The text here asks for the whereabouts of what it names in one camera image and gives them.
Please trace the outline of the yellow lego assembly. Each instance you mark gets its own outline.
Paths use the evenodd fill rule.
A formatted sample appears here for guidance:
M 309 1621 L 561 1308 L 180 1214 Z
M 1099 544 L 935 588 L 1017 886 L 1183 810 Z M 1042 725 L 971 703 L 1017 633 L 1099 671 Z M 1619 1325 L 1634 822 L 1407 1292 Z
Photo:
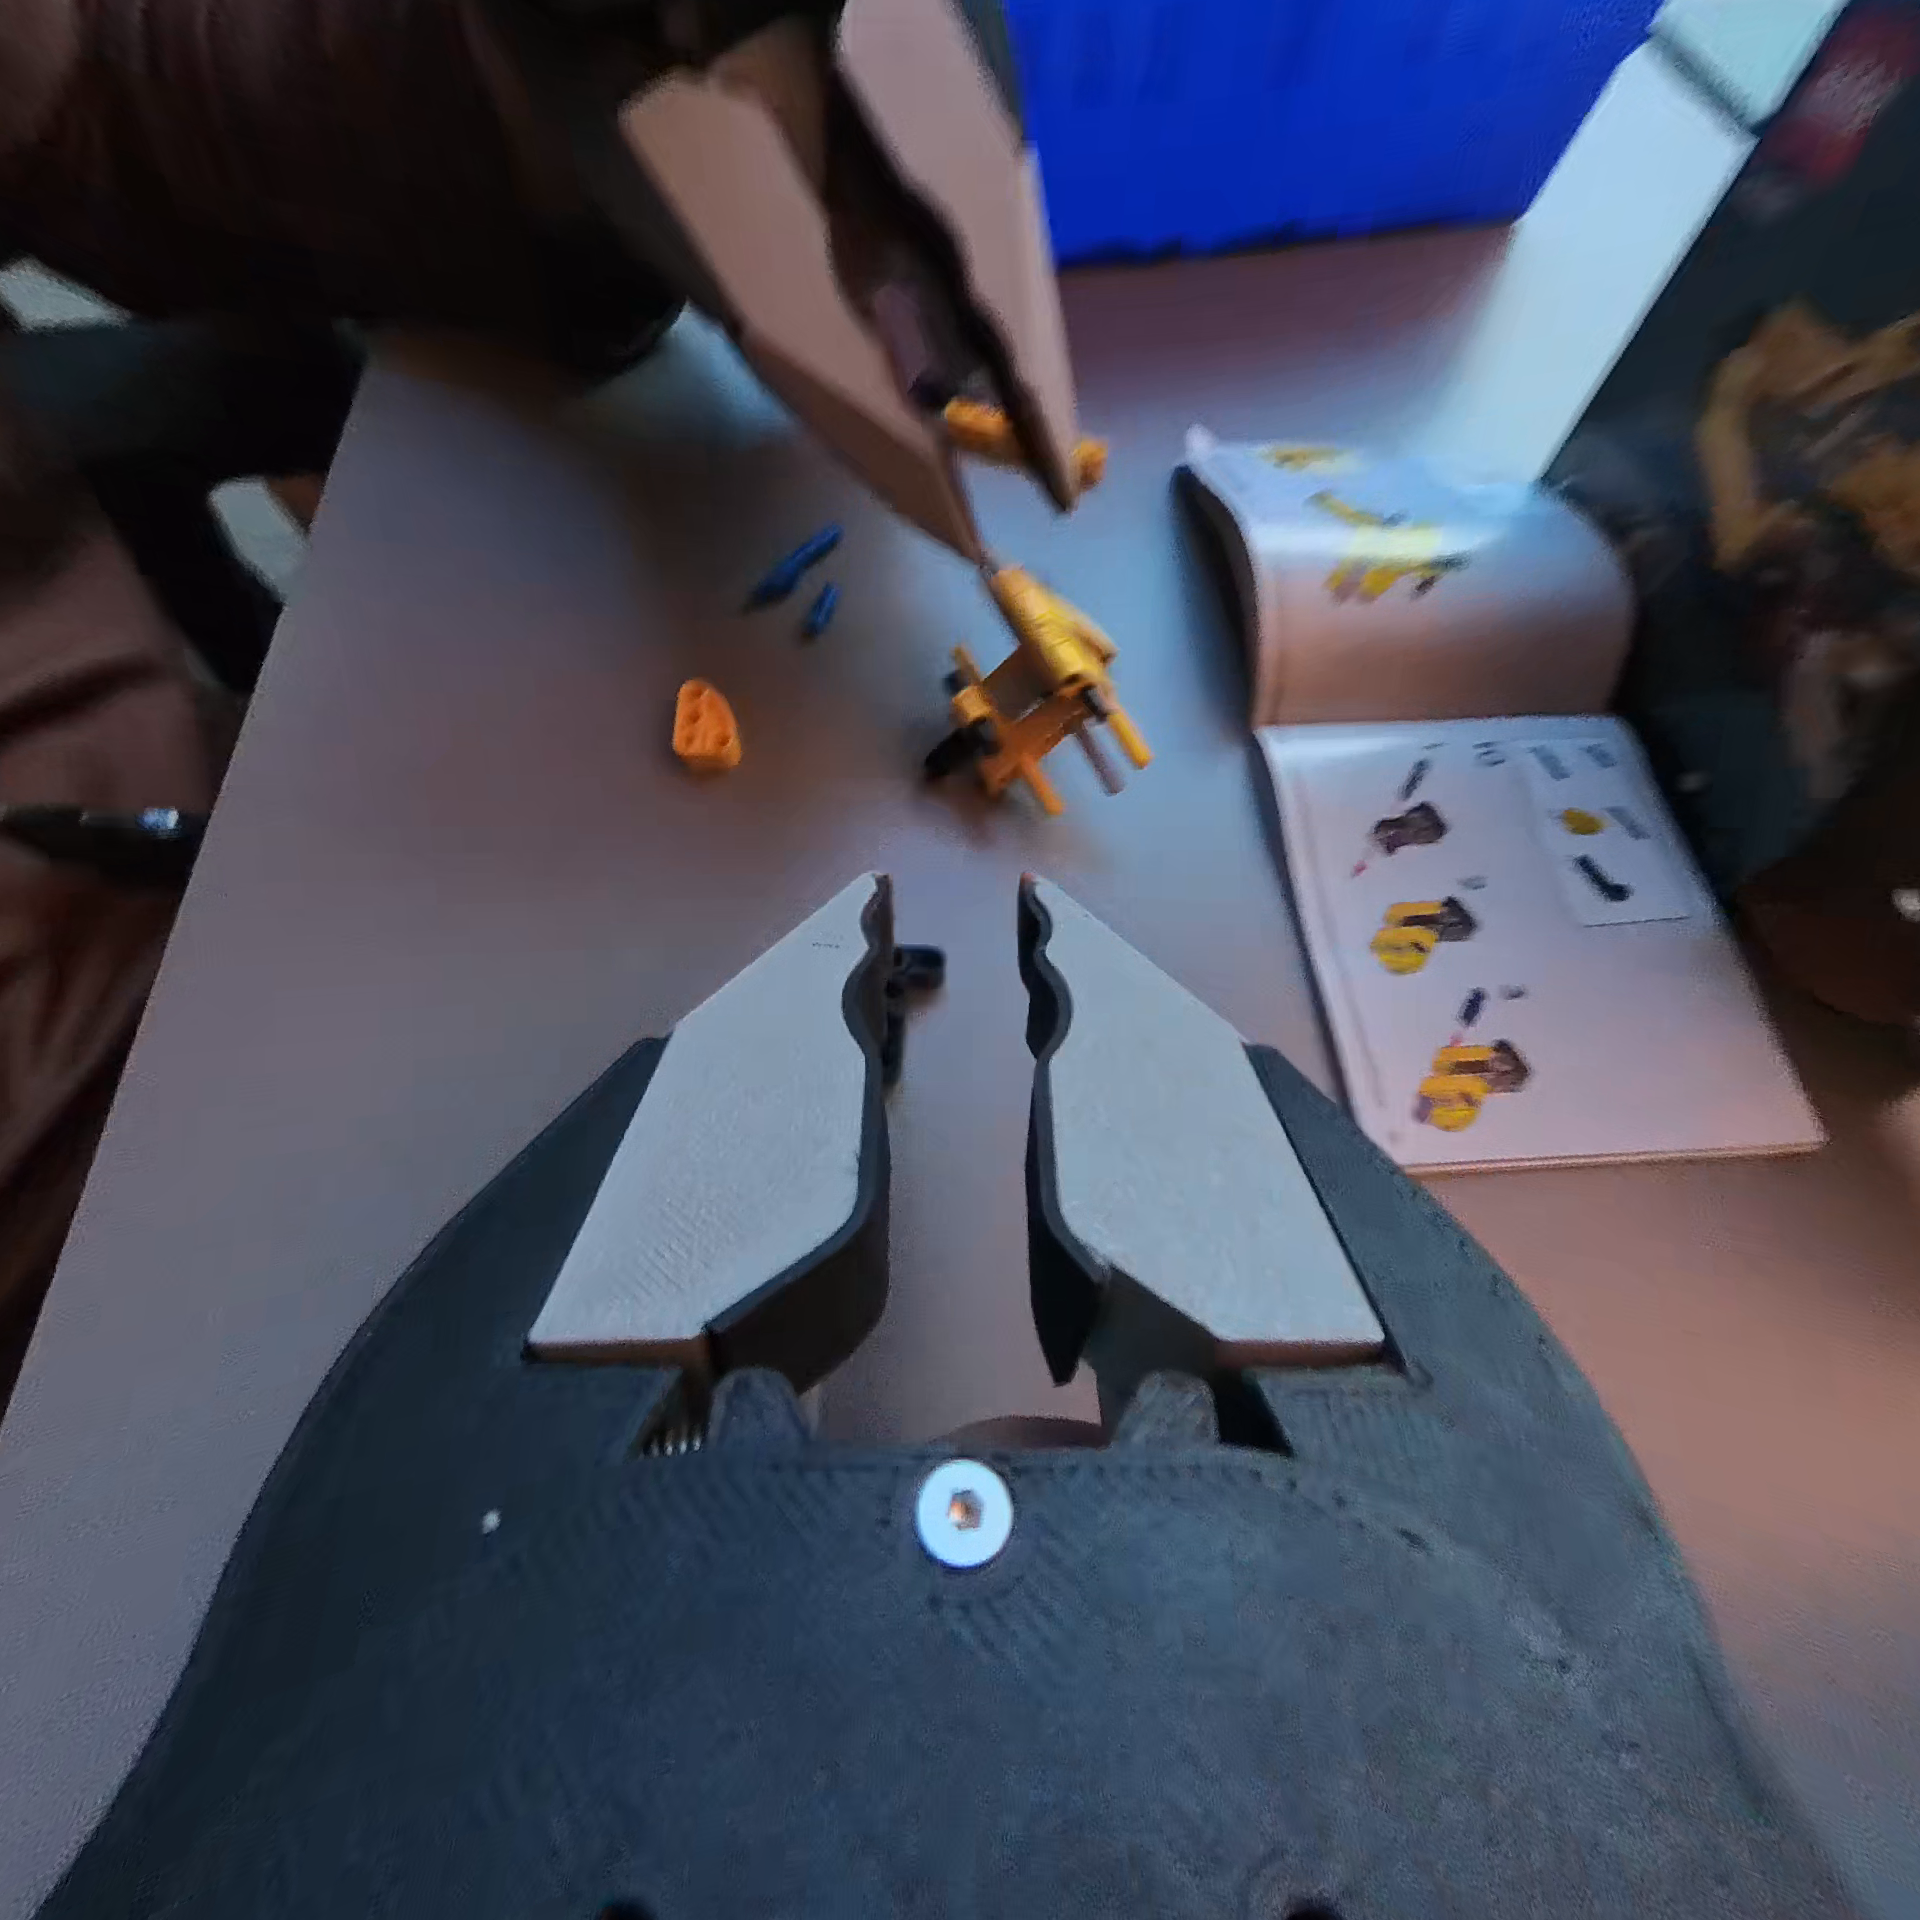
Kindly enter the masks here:
M 925 780 L 971 780 L 983 803 L 1020 792 L 1042 822 L 1066 816 L 1050 752 L 1087 752 L 1093 780 L 1121 792 L 1121 764 L 1145 776 L 1145 739 L 1110 689 L 1110 633 L 1020 566 L 986 569 L 986 599 L 1010 626 L 1010 652 L 983 671 L 970 649 L 949 663 L 949 739 L 925 752 Z

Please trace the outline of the long blue lego pin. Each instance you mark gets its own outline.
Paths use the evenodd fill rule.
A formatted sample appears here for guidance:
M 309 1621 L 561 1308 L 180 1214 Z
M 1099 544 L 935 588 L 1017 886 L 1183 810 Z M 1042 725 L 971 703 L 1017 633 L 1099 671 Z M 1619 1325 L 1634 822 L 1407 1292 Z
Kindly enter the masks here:
M 783 606 L 799 589 L 808 569 L 818 569 L 840 548 L 840 522 L 811 527 L 808 544 L 791 544 L 750 589 L 743 610 Z

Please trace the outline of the black office chair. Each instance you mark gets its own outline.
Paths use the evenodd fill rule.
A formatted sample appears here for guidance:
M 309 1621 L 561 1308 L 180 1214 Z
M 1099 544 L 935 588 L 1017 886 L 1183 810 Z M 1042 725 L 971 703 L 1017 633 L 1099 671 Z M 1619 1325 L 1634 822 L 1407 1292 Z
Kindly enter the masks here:
M 248 699 L 280 589 L 238 554 L 213 485 L 321 479 L 360 348 L 341 325 L 97 323 L 8 336 L 8 395 L 126 544 L 194 663 Z

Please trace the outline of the black lego box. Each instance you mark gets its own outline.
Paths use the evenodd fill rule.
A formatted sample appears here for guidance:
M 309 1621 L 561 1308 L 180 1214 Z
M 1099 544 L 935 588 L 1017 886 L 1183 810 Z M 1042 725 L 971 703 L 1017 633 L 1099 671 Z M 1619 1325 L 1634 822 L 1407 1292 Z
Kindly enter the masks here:
M 1911 752 L 1920 22 L 1842 9 L 1548 459 L 1717 896 Z

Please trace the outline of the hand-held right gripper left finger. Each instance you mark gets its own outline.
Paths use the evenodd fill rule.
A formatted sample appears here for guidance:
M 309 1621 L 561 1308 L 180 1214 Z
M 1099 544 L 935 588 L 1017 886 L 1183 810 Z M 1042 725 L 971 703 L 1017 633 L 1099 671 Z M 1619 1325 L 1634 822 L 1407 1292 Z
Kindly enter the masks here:
M 892 1304 L 892 874 L 695 999 L 532 1325 L 533 1365 L 826 1387 Z

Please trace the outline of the blue plastic crate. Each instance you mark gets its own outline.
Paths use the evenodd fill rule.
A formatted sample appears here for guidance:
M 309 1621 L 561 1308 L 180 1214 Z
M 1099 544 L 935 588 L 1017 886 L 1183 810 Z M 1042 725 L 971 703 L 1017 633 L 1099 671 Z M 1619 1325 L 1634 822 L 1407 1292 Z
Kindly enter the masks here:
M 1058 267 L 1517 226 L 1655 0 L 1017 0 Z

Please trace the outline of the person's left forearm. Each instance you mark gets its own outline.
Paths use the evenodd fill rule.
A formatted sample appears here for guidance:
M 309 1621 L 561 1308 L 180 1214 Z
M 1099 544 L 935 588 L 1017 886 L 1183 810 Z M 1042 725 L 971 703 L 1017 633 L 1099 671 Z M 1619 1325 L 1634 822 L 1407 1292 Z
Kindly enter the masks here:
M 621 107 L 772 82 L 826 234 L 834 9 L 8 9 L 8 259 L 141 323 L 476 336 L 610 379 L 679 314 Z

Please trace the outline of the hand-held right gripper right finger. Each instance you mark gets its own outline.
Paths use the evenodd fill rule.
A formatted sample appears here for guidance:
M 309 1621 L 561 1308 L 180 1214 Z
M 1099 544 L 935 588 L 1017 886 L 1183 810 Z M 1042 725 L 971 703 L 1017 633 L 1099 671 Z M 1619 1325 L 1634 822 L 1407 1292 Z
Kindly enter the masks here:
M 1029 989 L 1029 1316 L 1058 1387 L 1145 1372 L 1380 1365 L 1384 1325 L 1310 1183 L 1250 1046 L 1093 919 L 1020 874 Z

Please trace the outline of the black angled lego beam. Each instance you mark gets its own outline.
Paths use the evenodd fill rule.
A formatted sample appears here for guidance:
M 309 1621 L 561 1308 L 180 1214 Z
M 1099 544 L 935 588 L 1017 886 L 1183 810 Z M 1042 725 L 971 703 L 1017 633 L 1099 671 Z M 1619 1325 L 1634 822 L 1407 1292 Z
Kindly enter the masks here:
M 876 1038 L 886 1090 L 896 1090 L 896 1079 L 903 1079 L 908 1010 L 937 989 L 949 989 L 949 944 L 892 944 L 886 1038 Z

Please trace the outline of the lego instruction booklet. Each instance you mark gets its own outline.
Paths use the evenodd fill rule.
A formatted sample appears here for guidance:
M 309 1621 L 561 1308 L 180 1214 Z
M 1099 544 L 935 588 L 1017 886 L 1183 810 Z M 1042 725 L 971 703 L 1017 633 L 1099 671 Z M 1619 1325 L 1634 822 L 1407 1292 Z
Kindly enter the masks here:
M 1416 1178 L 1819 1156 L 1642 739 L 1634 588 L 1531 479 L 1190 422 L 1358 1130 Z

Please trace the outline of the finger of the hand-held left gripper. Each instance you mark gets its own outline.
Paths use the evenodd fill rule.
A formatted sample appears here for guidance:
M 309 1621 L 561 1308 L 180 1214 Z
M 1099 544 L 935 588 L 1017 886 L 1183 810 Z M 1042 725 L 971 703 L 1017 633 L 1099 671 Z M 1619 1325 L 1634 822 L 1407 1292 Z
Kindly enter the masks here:
M 949 292 L 846 107 L 826 14 L 679 14 L 679 28 L 707 44 L 621 107 L 655 259 L 896 522 L 983 566 L 935 413 L 950 395 Z
M 846 0 L 834 82 L 876 147 L 886 289 L 908 306 L 908 395 L 1002 421 L 1002 464 L 1077 511 L 1077 379 L 1002 9 Z

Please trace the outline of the small yellow curved lego piece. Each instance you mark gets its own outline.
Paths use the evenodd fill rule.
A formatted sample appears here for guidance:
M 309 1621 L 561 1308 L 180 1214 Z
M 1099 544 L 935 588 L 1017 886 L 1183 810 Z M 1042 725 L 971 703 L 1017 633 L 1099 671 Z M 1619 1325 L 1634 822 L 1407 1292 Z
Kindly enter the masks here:
M 677 689 L 677 725 L 665 725 L 665 752 L 718 780 L 718 776 L 740 776 L 743 764 L 743 730 L 740 730 L 740 710 L 718 685 L 692 675 Z

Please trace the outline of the long yellow lego beam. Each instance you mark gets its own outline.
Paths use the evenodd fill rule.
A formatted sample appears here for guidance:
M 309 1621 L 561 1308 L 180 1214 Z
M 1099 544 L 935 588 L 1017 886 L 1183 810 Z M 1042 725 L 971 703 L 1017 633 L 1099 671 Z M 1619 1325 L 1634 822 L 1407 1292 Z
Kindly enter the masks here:
M 1042 464 L 1029 459 L 1017 421 L 995 413 L 995 405 L 983 405 L 983 395 L 949 395 L 937 422 L 949 422 L 949 449 L 950 449 L 957 459 L 983 459 L 983 464 L 1002 464 L 1002 475 L 1029 475 L 1029 479 L 1042 475 Z M 1068 485 L 1093 495 L 1099 479 L 1109 479 L 1109 438 L 1077 438 L 1077 449 L 1068 449 Z

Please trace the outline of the person's brown clothing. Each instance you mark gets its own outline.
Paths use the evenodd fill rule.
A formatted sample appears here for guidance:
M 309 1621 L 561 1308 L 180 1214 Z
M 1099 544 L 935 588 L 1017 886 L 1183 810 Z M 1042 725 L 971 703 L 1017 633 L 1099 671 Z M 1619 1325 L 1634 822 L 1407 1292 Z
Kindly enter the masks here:
M 210 816 L 238 747 L 85 475 L 8 405 L 0 422 L 0 803 Z M 172 893 L 0 846 L 0 1398 L 56 1283 Z

